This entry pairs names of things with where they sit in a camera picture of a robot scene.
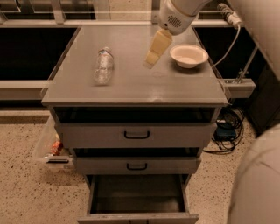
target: white bowl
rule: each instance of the white bowl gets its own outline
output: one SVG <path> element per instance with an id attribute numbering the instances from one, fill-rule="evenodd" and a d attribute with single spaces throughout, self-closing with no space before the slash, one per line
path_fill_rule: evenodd
<path id="1" fill-rule="evenodd" d="M 170 55 L 184 68 L 196 67 L 209 58 L 207 51 L 197 45 L 176 45 L 170 50 Z"/>

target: drawer handle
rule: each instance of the drawer handle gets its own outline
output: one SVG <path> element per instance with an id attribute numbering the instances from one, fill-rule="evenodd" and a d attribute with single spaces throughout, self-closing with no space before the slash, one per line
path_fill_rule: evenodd
<path id="1" fill-rule="evenodd" d="M 124 137 L 127 138 L 127 139 L 147 139 L 150 136 L 149 131 L 147 131 L 146 136 L 128 136 L 128 132 L 126 130 L 123 132 L 123 134 L 124 134 Z"/>
<path id="2" fill-rule="evenodd" d="M 129 171 L 144 171 L 148 168 L 148 164 L 145 163 L 145 167 L 142 167 L 142 168 L 131 168 L 130 167 L 130 164 L 126 164 L 126 168 L 129 170 Z"/>

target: floor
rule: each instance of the floor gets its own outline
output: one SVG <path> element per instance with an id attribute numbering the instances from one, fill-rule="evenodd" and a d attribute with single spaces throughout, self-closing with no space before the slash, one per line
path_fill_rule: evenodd
<path id="1" fill-rule="evenodd" d="M 32 157 L 48 118 L 47 111 L 0 111 L 0 223 L 77 223 L 87 213 L 89 190 L 73 170 L 52 171 Z M 224 224 L 236 169 L 255 132 L 245 134 L 228 155 L 202 153 L 202 163 L 186 189 L 197 224 Z M 208 150 L 215 149 L 210 143 Z"/>

